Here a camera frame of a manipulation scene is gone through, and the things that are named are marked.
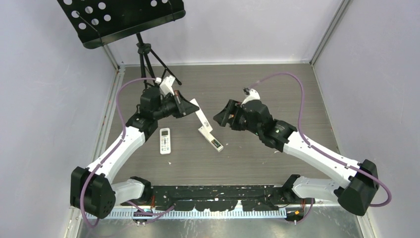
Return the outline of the white remote battery cover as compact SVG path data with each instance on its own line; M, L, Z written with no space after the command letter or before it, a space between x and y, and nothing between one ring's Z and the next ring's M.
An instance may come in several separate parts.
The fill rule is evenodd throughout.
M212 131L212 126L210 125L207 117L205 116L205 114L203 113L201 107L199 106L198 102L196 99L192 99L190 101L192 104L194 104L195 106L199 107L199 110L196 111L196 116L198 117L198 119L200 120L200 122L202 123L202 126L205 128L205 130L207 130L208 132Z

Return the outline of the long white remote control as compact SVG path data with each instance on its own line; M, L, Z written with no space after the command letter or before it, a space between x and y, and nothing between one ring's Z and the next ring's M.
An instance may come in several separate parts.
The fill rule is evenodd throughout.
M200 128L198 128L198 131L217 152L223 150L223 145L211 134L212 128L201 126Z

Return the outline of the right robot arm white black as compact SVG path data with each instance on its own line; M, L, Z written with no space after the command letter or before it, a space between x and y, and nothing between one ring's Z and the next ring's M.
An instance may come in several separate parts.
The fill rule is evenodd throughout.
M348 212L363 216L372 206L378 189L378 172L374 162L358 162L343 157L301 135L297 128L274 119L260 100L241 103L229 100L213 117L220 126L249 131L267 147L294 156L327 175L328 179L310 179L292 175L283 189L283 198L296 203L301 198L318 198L338 202Z

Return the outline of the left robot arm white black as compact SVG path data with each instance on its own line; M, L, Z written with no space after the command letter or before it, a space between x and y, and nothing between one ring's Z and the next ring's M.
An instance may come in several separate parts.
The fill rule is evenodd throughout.
M160 119L182 118L199 109L178 90L164 96L157 87L145 89L136 112L123 124L122 133L112 145L86 168L76 167L72 171L70 205L99 219L107 217L118 204L136 201L147 205L153 193L150 181L133 176L114 183L116 174L156 131Z

